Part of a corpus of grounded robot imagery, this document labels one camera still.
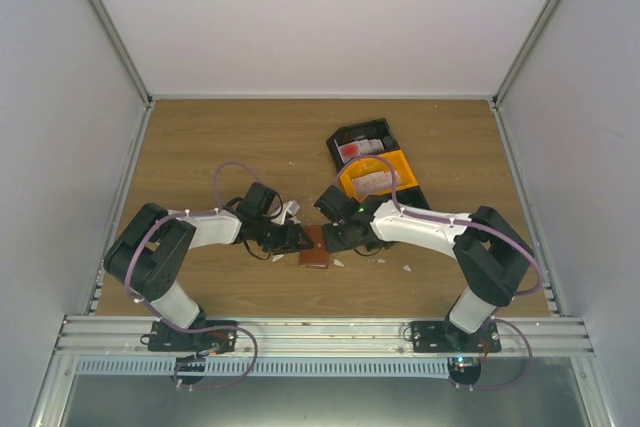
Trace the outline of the brown leather card holder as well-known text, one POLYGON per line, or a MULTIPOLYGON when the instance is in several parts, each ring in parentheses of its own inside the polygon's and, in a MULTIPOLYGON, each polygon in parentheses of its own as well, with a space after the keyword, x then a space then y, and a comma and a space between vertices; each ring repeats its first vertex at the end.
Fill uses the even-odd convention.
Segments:
POLYGON ((326 247, 321 226, 306 226, 305 233, 313 243, 311 249, 300 252, 299 266, 302 268, 327 269, 329 264, 329 252, 326 247))

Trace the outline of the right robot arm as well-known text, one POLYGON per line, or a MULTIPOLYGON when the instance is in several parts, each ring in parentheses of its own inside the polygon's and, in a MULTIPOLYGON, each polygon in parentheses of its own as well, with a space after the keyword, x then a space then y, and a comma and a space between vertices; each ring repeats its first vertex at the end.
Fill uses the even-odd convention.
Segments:
POLYGON ((441 213, 401 204, 391 194, 363 201, 330 186, 315 202, 329 252, 386 248, 403 243, 457 261, 467 287, 445 317, 444 343, 464 352, 474 345, 486 319, 521 295, 541 288, 533 251, 493 208, 441 213))

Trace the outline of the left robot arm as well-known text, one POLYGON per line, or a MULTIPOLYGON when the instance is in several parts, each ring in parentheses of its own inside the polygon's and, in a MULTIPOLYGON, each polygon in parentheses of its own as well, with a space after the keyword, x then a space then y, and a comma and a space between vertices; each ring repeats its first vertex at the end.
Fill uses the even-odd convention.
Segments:
POLYGON ((187 253, 211 245, 259 246, 268 258, 299 253, 316 243, 297 222, 299 205, 283 202, 255 182, 242 197, 212 210, 167 210, 147 203, 114 241, 102 260, 104 270, 125 293, 172 326, 171 338, 185 351, 203 345, 203 309, 179 285, 187 253))

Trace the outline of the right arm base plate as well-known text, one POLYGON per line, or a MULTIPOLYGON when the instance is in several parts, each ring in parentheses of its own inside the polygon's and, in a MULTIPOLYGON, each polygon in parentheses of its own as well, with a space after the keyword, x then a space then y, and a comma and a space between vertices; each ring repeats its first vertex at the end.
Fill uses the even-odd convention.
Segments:
POLYGON ((467 334, 443 320, 412 321, 408 335, 415 353, 497 353, 502 350, 495 322, 467 334))

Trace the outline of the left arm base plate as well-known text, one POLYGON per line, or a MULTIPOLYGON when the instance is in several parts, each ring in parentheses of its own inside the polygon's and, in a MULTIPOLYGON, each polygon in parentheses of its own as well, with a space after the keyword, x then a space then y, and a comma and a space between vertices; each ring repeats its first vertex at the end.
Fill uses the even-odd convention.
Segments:
POLYGON ((164 322, 153 322, 151 331, 140 337, 140 343, 151 352, 193 354, 222 354, 235 349, 237 323, 235 321, 204 320, 195 328, 210 328, 205 333, 178 332, 164 322))

